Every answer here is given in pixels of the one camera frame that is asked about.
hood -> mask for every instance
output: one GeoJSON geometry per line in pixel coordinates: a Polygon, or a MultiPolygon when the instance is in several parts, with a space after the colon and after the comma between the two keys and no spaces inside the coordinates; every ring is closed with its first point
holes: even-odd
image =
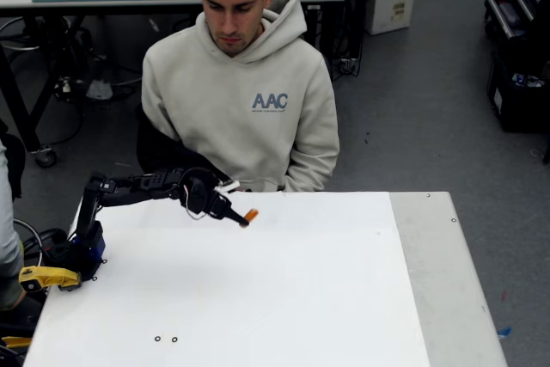
{"type": "Polygon", "coordinates": [[[204,12],[197,17],[196,28],[200,42],[214,58],[241,64],[255,62],[271,55],[307,30],[300,0],[272,0],[270,9],[264,9],[262,21],[264,33],[233,58],[223,53],[212,40],[204,12]]]}

gray carpet floor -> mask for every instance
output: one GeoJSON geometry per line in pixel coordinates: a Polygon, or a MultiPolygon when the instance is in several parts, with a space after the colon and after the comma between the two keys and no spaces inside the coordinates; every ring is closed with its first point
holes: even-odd
{"type": "MultiPolygon", "coordinates": [[[[541,164],[546,138],[503,132],[492,114],[485,95],[492,45],[483,34],[483,13],[483,0],[416,0],[409,29],[365,38],[359,76],[335,84],[341,155],[328,189],[451,192],[496,328],[512,326],[502,341],[509,365],[546,367],[550,167],[541,164]]],[[[85,26],[99,51],[138,68],[147,47],[177,19],[92,17],[85,26]]],[[[31,102],[45,75],[40,57],[18,58],[14,69],[31,102]]],[[[111,81],[132,78],[123,71],[102,73],[111,81]]],[[[54,168],[40,169],[29,158],[16,215],[40,229],[67,228],[93,170],[138,171],[133,116],[138,102],[136,93],[86,106],[81,132],[56,147],[54,168]]],[[[0,117],[11,124],[2,97],[0,117]]],[[[72,105],[52,101],[40,138],[61,138],[77,121],[72,105]]]]}

nose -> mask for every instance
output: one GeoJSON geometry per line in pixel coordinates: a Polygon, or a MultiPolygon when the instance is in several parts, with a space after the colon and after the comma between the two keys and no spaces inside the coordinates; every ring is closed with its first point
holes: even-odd
{"type": "Polygon", "coordinates": [[[226,34],[228,36],[234,34],[237,31],[235,17],[230,11],[226,12],[225,16],[223,17],[222,31],[223,34],[226,34]]]}

aac logo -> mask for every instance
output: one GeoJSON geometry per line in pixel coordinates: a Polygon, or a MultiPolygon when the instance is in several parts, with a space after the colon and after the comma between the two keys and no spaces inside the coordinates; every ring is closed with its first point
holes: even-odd
{"type": "Polygon", "coordinates": [[[281,94],[277,97],[275,97],[275,94],[270,94],[267,101],[264,101],[263,96],[261,94],[257,94],[256,99],[254,99],[252,109],[255,109],[254,112],[283,112],[286,108],[286,101],[288,98],[289,96],[287,94],[281,94]],[[261,109],[257,107],[258,105],[261,106],[261,109],[265,109],[265,111],[261,111],[261,109]]]}

gray floor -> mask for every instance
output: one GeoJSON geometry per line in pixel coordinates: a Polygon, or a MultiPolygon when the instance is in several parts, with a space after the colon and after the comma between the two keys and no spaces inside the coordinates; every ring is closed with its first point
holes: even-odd
{"type": "MultiPolygon", "coordinates": [[[[545,137],[502,131],[485,96],[491,44],[483,35],[483,0],[416,0],[412,27],[367,37],[359,77],[336,85],[341,156],[333,191],[449,191],[455,201],[510,366],[546,367],[550,284],[550,168],[545,137]]],[[[138,67],[174,17],[88,19],[98,49],[138,67]],[[134,43],[132,50],[127,47],[134,43]]],[[[44,75],[29,55],[15,70],[29,100],[44,75]]],[[[106,74],[131,79],[124,72],[106,74]]],[[[138,94],[85,108],[81,133],[56,149],[59,164],[27,161],[16,215],[41,229],[66,228],[92,170],[128,174],[134,156],[138,94]]],[[[0,117],[9,119],[0,98],[0,117]]],[[[74,128],[74,107],[53,101],[40,137],[74,128]]]]}

